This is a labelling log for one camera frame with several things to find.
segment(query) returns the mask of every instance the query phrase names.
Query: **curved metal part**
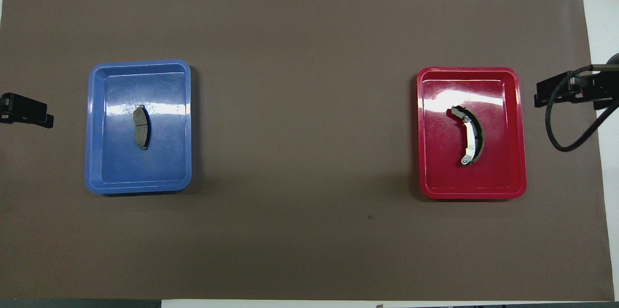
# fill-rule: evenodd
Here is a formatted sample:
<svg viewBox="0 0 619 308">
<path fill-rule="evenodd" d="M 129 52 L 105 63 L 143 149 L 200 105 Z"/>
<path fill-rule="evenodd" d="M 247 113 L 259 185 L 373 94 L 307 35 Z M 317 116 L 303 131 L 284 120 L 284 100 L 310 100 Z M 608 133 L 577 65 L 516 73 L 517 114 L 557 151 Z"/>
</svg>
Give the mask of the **curved metal part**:
<svg viewBox="0 0 619 308">
<path fill-rule="evenodd" d="M 470 165 L 479 160 L 484 151 L 484 128 L 477 116 L 466 107 L 453 106 L 451 114 L 462 120 L 466 128 L 466 143 L 464 157 L 460 160 L 462 165 Z"/>
<path fill-rule="evenodd" d="M 133 111 L 133 125 L 135 126 L 135 143 L 141 148 L 148 148 L 150 140 L 150 119 L 144 105 Z"/>
</svg>

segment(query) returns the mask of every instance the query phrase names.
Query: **black bracket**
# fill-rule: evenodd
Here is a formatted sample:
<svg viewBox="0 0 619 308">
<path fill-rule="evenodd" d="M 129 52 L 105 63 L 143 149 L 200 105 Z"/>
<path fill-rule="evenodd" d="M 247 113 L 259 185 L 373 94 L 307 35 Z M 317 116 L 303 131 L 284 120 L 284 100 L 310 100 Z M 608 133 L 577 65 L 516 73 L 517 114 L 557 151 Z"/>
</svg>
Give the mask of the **black bracket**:
<svg viewBox="0 0 619 308">
<path fill-rule="evenodd" d="M 0 123 L 29 123 L 44 128 L 54 127 L 54 116 L 47 113 L 47 104 L 15 93 L 0 97 Z"/>
<path fill-rule="evenodd" d="M 584 72 L 599 72 L 581 76 Z M 607 108 L 619 99 L 619 53 L 607 64 L 588 65 L 575 72 L 569 71 L 537 83 L 535 107 L 548 105 L 548 100 L 555 87 L 562 79 L 571 76 L 569 81 L 559 89 L 555 103 L 587 103 L 593 101 L 593 108 Z"/>
</svg>

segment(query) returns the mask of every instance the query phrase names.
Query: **plastic tray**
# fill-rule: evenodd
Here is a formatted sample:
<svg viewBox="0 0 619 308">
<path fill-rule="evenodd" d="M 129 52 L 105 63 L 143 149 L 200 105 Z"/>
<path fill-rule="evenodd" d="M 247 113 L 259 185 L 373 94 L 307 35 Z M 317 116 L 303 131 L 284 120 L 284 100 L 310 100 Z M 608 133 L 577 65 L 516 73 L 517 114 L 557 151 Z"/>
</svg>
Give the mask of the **plastic tray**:
<svg viewBox="0 0 619 308">
<path fill-rule="evenodd" d="M 520 80 L 509 68 L 426 68 L 417 77 L 419 174 L 430 198 L 509 199 L 527 186 Z M 484 128 L 477 162 L 462 165 L 466 129 L 449 116 L 469 108 Z"/>
<path fill-rule="evenodd" d="M 96 194 L 178 191 L 192 179 L 192 75 L 181 60 L 95 66 L 88 82 L 86 186 Z M 135 144 L 133 110 L 150 117 Z"/>
</svg>

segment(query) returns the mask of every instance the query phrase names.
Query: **brown mat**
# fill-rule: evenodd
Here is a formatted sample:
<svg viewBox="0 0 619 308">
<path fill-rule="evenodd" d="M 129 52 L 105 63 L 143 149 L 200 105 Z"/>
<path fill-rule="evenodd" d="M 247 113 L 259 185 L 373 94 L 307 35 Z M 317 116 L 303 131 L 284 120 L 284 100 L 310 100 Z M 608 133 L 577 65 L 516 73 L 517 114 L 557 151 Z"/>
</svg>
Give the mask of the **brown mat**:
<svg viewBox="0 0 619 308">
<path fill-rule="evenodd" d="M 56 116 L 0 127 L 4 298 L 613 299 L 597 137 L 555 151 L 533 107 L 590 62 L 582 0 L 4 0 L 0 50 L 0 89 Z M 90 69 L 173 58 L 193 68 L 190 186 L 92 195 Z M 519 73 L 522 198 L 421 195 L 426 66 Z M 594 119 L 556 112 L 563 142 Z"/>
</svg>

